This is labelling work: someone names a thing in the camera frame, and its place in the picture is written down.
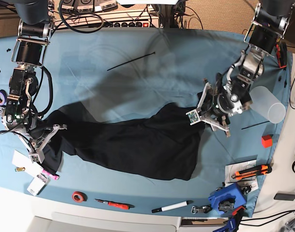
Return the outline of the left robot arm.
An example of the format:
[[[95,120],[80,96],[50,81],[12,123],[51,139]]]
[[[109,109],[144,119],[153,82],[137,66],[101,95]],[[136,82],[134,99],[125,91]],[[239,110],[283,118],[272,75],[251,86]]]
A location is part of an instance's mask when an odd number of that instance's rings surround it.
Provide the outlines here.
[[[294,0],[261,0],[246,32],[246,49],[224,72],[216,75],[212,85],[205,86],[195,109],[186,113],[190,125],[208,124],[213,131],[229,133],[230,117],[249,110],[250,87],[264,72],[263,60],[280,46],[292,17]]]

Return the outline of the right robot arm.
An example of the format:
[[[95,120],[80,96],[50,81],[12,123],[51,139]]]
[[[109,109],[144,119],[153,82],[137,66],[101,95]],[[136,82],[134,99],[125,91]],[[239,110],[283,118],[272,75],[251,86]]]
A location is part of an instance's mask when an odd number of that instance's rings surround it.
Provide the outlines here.
[[[14,0],[20,17],[18,36],[11,61],[17,64],[9,81],[9,94],[2,113],[5,130],[0,134],[16,134],[29,152],[31,162],[43,163],[44,148],[66,125],[45,125],[42,117],[53,103],[53,80],[44,66],[44,58],[55,29],[55,3],[52,0]],[[39,112],[34,105],[40,84],[35,69],[48,78],[49,101]]]

